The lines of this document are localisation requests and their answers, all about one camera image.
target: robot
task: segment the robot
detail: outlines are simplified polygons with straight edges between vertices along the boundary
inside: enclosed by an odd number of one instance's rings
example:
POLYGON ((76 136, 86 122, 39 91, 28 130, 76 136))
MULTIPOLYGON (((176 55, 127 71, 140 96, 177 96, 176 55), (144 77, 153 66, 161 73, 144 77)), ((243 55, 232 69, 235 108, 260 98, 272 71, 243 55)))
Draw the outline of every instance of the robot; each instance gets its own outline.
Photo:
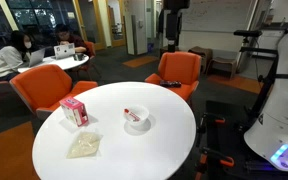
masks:
POLYGON ((272 91, 244 140, 274 167, 288 171, 288 34, 278 44, 278 55, 272 91))

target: food wrapper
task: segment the food wrapper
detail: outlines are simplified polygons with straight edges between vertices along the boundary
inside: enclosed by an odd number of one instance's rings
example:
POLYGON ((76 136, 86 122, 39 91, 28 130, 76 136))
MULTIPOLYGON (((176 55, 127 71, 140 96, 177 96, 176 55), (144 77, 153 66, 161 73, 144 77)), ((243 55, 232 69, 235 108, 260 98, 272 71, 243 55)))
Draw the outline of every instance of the food wrapper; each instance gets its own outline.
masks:
POLYGON ((81 132, 73 142, 66 158, 77 158, 96 154, 100 136, 92 132, 81 132))

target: white table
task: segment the white table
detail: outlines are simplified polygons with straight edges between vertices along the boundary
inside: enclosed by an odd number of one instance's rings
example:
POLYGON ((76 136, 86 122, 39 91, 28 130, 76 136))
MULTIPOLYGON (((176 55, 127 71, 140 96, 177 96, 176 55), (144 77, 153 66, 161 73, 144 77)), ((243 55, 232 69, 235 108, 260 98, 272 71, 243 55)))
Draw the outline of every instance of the white table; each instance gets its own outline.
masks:
POLYGON ((196 134, 194 115, 172 91, 140 82, 114 83, 86 91, 91 123, 77 128, 61 108, 40 128, 33 145, 33 164, 41 179, 158 180, 169 178, 188 156, 196 134), (142 130, 130 127, 125 107, 139 104, 150 111, 142 130), (95 157, 66 159, 81 131, 103 135, 95 157))
MULTIPOLYGON (((46 57, 43 59, 43 63, 39 64, 38 66, 42 66, 42 65, 46 65, 46 64, 56 64, 58 65, 60 68, 62 68, 63 70, 67 70, 67 69, 72 69, 74 67, 80 66, 82 64, 84 64, 86 61, 88 61, 89 57, 87 55, 84 56, 83 60, 81 61, 75 61, 73 56, 68 57, 68 58, 64 58, 64 59, 53 59, 52 57, 46 57)), ((18 72, 22 73, 25 72, 27 70, 29 70, 31 68, 27 67, 27 68, 18 68, 18 72)))

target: cabinet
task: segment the cabinet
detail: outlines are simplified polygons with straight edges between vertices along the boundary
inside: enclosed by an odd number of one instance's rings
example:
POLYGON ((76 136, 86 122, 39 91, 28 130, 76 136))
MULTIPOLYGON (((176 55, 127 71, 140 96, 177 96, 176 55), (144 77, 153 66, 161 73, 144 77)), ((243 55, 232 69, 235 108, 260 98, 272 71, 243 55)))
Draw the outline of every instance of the cabinet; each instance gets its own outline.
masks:
MULTIPOLYGON (((283 37, 283 35, 284 30, 262 30, 262 35, 258 38, 259 48, 276 50, 278 42, 283 37)), ((275 57, 273 54, 257 52, 253 52, 253 55, 275 57)))

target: door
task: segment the door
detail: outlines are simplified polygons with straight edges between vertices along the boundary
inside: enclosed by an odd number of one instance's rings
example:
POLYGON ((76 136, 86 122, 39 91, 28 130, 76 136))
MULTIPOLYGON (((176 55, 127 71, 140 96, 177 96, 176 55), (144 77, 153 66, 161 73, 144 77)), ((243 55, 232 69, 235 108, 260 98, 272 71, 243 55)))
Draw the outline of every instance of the door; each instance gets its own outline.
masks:
POLYGON ((110 23, 112 46, 125 45, 125 28, 123 20, 122 0, 106 0, 110 23))
POLYGON ((96 50, 106 47, 98 1, 74 0, 82 37, 86 41, 93 42, 96 50))

